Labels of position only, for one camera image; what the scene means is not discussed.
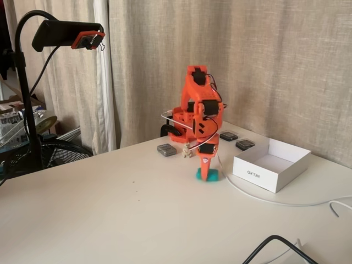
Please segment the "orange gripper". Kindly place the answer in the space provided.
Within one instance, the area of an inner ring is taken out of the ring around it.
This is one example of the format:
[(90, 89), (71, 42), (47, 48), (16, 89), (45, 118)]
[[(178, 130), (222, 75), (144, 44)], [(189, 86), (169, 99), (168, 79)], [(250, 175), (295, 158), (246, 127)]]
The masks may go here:
[(219, 145), (219, 134), (215, 134), (204, 144), (197, 148), (197, 155), (201, 158), (201, 179), (209, 181), (212, 179), (213, 171), (210, 168), (211, 159), (216, 155)]

